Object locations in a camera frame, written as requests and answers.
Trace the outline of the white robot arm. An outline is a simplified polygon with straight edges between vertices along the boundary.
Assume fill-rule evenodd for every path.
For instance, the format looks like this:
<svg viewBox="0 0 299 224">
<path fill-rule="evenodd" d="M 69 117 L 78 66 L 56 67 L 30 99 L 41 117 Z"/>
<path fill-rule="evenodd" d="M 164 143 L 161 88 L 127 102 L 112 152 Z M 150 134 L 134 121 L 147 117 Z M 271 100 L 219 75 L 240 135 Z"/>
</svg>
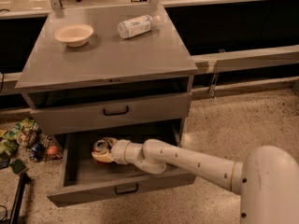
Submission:
<svg viewBox="0 0 299 224">
<path fill-rule="evenodd" d="M 279 147 L 257 147 L 237 162 L 157 139 L 138 144 L 104 137 L 93 145 L 92 156 L 150 174 L 172 164 L 197 175 L 240 196 L 241 224 L 299 224 L 299 164 Z"/>
</svg>

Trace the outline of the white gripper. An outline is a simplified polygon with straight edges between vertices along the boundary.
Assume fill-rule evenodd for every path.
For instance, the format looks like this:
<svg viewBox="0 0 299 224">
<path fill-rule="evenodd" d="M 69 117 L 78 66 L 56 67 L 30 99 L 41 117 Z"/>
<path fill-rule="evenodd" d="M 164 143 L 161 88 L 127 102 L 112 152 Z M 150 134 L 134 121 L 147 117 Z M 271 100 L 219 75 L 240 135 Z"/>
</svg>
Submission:
<svg viewBox="0 0 299 224">
<path fill-rule="evenodd" d="M 126 165 L 127 161 L 125 159 L 126 148 L 130 144 L 129 140 L 118 140 L 113 137 L 102 137 L 99 140 L 100 143 L 114 144 L 111 149 L 111 153 L 106 151 L 105 153 L 92 152 L 92 156 L 96 161 L 111 163 L 116 162 L 117 164 Z"/>
</svg>

